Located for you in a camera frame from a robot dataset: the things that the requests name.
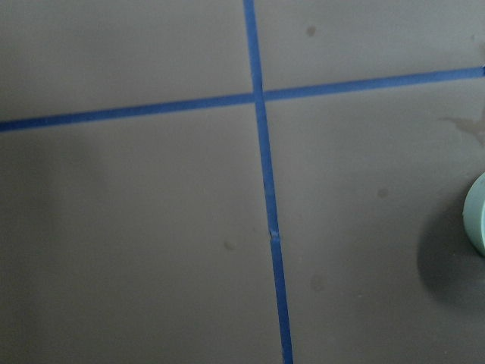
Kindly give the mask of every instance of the gray surface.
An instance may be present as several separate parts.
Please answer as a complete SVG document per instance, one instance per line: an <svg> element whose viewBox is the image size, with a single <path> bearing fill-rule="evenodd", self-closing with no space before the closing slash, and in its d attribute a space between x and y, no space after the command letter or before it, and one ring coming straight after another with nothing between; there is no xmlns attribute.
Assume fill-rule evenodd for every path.
<svg viewBox="0 0 485 364"><path fill-rule="evenodd" d="M484 105L482 80L268 104L295 362L483 362Z"/></svg>
<svg viewBox="0 0 485 364"><path fill-rule="evenodd" d="M0 135L0 362L280 362L252 106Z"/></svg>
<svg viewBox="0 0 485 364"><path fill-rule="evenodd" d="M240 0L0 2L0 121L252 90Z"/></svg>
<svg viewBox="0 0 485 364"><path fill-rule="evenodd" d="M257 0L266 89L475 67L483 0Z"/></svg>

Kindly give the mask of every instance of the dark spot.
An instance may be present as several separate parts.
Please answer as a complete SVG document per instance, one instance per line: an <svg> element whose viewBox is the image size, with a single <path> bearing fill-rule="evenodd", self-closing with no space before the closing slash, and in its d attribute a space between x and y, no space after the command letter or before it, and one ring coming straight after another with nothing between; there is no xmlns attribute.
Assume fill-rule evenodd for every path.
<svg viewBox="0 0 485 364"><path fill-rule="evenodd" d="M226 250L233 252L234 250L236 250L236 247L237 247L237 244L235 242L231 240L224 241L224 248L226 248Z"/></svg>
<svg viewBox="0 0 485 364"><path fill-rule="evenodd" d="M310 279L310 287L315 292L324 290L324 278L321 275L313 275Z"/></svg>
<svg viewBox="0 0 485 364"><path fill-rule="evenodd" d="M385 199L386 197L388 197L388 195L389 195L389 190L387 188L380 188L377 191L377 197L381 199Z"/></svg>
<svg viewBox="0 0 485 364"><path fill-rule="evenodd" d="M306 35L307 36L314 36L316 30L317 30L317 28L315 28L314 25L311 25L310 27L306 28Z"/></svg>

